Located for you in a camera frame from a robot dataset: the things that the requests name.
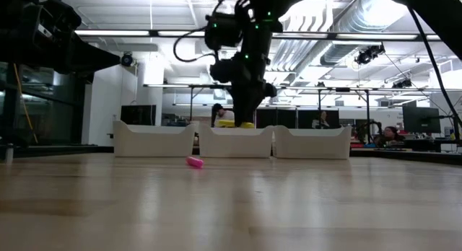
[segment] person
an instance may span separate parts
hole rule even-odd
[[[234,112],[231,110],[225,110],[219,103],[213,106],[212,112],[214,113],[212,119],[215,128],[219,127],[220,120],[234,121]]]
[[[314,129],[329,129],[330,126],[327,123],[326,118],[327,118],[327,112],[323,111],[321,113],[321,125],[319,125],[319,120],[315,119],[315,120],[313,120],[313,123],[311,124],[311,126]]]
[[[398,134],[398,129],[388,126],[383,130],[383,135],[374,138],[374,143],[378,146],[396,145],[404,141],[404,137]]]

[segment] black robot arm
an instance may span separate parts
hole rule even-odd
[[[235,123],[253,122],[253,113],[264,97],[275,97],[276,88],[263,79],[272,33],[282,32],[278,18],[302,0],[238,0],[235,14],[214,12],[207,19],[205,41],[218,51],[222,46],[242,48],[230,60],[219,60],[211,67],[214,80],[231,82]],[[462,58],[462,3],[459,0],[394,0],[415,10],[440,36],[441,40]]]

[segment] white plastic bin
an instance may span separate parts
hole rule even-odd
[[[269,158],[273,128],[210,128],[201,124],[201,157]]]
[[[288,129],[274,128],[276,143],[273,155],[277,158],[348,159],[352,128]]]
[[[192,155],[194,125],[185,128],[126,125],[114,121],[116,157],[187,157]]]

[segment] pink toy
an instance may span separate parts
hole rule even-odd
[[[204,166],[204,161],[194,158],[194,157],[187,157],[186,163],[191,165],[192,167],[201,169]]]

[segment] yellow object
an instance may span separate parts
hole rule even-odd
[[[255,128],[255,125],[253,123],[244,122],[240,124],[240,128]]]
[[[218,120],[218,128],[235,128],[233,120]],[[240,128],[255,128],[253,123],[244,122],[240,125]]]
[[[19,74],[17,72],[16,64],[14,64],[13,66],[14,66],[14,73],[16,74],[17,88],[22,98],[22,105],[24,106],[24,113],[26,114],[26,118],[27,118],[27,122],[29,123],[30,130],[32,131],[32,134],[34,135],[35,143],[38,144],[37,136],[35,135],[34,127],[32,126],[32,122],[30,121],[30,118],[29,118],[29,112],[27,111],[26,101],[24,100],[24,97],[22,96],[21,80],[19,79]]]
[[[218,128],[234,128],[233,120],[218,120]]]

